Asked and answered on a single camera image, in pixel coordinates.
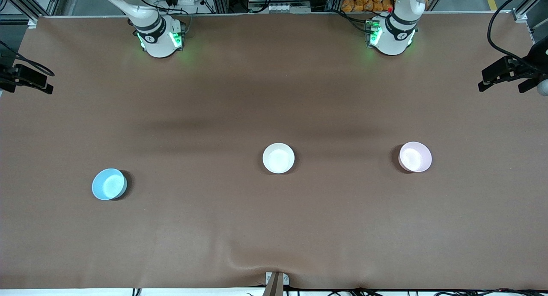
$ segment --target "floor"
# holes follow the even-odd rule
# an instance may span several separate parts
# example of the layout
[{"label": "floor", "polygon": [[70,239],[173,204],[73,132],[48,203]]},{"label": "floor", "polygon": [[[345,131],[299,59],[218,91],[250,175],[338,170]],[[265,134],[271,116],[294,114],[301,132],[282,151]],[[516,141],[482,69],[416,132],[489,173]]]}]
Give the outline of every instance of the floor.
[{"label": "floor", "polygon": [[489,3],[487,0],[440,0],[434,8],[434,11],[489,11]]},{"label": "floor", "polygon": [[[26,25],[1,25],[0,24],[0,40],[6,43],[8,46],[10,46],[14,50],[19,50],[19,46],[21,45],[21,40],[23,39],[23,35],[25,35],[25,31],[27,30]],[[4,46],[0,45],[0,54],[2,54],[2,58],[0,58],[0,63],[11,65],[13,64],[13,58],[11,57],[13,54],[8,49],[6,49]]]}]

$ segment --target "bowl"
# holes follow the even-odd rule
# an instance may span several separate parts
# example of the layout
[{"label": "bowl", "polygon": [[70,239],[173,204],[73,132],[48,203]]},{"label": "bowl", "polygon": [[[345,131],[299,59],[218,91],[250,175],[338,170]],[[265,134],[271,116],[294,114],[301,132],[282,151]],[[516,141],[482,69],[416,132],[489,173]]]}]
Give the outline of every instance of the bowl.
[{"label": "bowl", "polygon": [[93,179],[92,192],[99,200],[107,201],[122,196],[128,187],[128,181],[120,170],[104,169]]},{"label": "bowl", "polygon": [[262,153],[262,163],[268,171],[279,175],[293,167],[295,153],[287,144],[270,144]]},{"label": "bowl", "polygon": [[424,172],[432,165],[432,154],[426,145],[407,142],[399,151],[400,165],[409,172]]}]

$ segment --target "table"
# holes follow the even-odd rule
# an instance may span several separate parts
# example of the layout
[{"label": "table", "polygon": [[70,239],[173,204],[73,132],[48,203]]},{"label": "table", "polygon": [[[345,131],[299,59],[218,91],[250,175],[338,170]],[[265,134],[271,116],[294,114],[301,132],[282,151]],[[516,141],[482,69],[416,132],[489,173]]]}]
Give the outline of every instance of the table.
[{"label": "table", "polygon": [[[477,91],[490,14],[426,14],[401,56],[336,15],[197,17],[183,52],[125,19],[42,18],[54,94],[0,99],[1,288],[548,288],[548,101]],[[494,40],[531,41],[503,14]],[[399,145],[433,154],[406,174]],[[296,153],[286,175],[264,148]],[[130,178],[96,200],[104,168]]]}]

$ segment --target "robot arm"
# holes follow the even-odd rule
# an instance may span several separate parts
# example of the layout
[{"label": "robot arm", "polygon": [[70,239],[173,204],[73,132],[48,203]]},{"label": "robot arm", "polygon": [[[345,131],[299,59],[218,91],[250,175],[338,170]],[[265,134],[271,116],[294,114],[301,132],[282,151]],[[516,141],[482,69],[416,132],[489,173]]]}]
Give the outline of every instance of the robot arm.
[{"label": "robot arm", "polygon": [[424,0],[396,0],[389,15],[373,19],[373,33],[368,38],[370,46],[389,56],[402,53],[411,44],[425,8]]},{"label": "robot arm", "polygon": [[497,83],[526,79],[518,85],[519,93],[537,87],[541,95],[548,96],[548,36],[534,44],[522,59],[540,71],[533,70],[512,56],[503,56],[482,70],[483,81],[478,84],[479,91],[484,92]]},{"label": "robot arm", "polygon": [[182,49],[184,24],[141,0],[108,0],[128,17],[141,40],[141,46],[155,58],[165,58]]}]

